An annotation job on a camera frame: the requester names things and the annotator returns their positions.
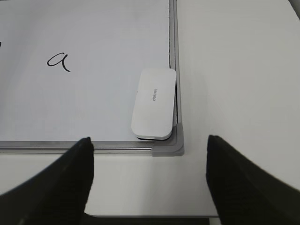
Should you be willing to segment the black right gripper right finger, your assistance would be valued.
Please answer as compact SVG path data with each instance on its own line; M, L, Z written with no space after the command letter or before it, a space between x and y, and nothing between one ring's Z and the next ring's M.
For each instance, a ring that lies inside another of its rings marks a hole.
M223 225L298 225L300 192L210 135L206 181Z

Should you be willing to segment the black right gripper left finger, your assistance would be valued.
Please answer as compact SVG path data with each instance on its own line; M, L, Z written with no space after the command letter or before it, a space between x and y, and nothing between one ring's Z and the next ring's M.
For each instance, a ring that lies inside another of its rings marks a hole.
M89 137L37 175L1 194L2 225L79 225L94 177Z

